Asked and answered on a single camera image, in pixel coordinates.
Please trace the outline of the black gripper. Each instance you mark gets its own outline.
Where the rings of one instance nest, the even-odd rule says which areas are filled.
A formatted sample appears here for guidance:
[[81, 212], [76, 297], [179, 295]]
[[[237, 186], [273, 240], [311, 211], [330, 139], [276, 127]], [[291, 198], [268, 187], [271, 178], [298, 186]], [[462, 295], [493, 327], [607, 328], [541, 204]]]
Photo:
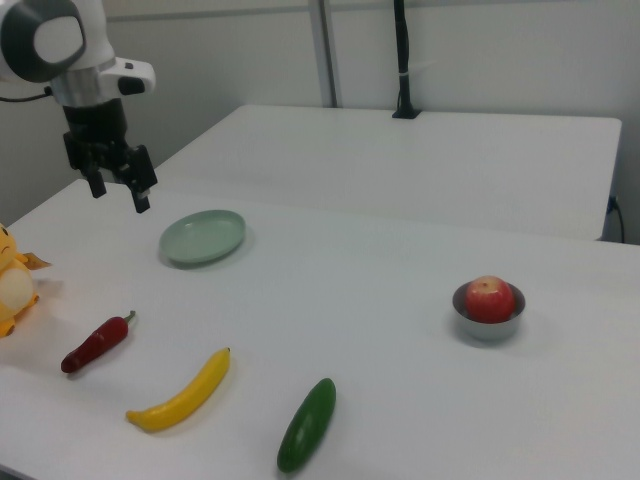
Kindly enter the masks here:
[[149, 153], [144, 145], [129, 148], [127, 121], [120, 99], [89, 107], [63, 107], [69, 131], [63, 139], [70, 166], [86, 179], [91, 194], [106, 194], [101, 171], [107, 170], [125, 183], [134, 207], [141, 214], [150, 208], [148, 195], [157, 184]]

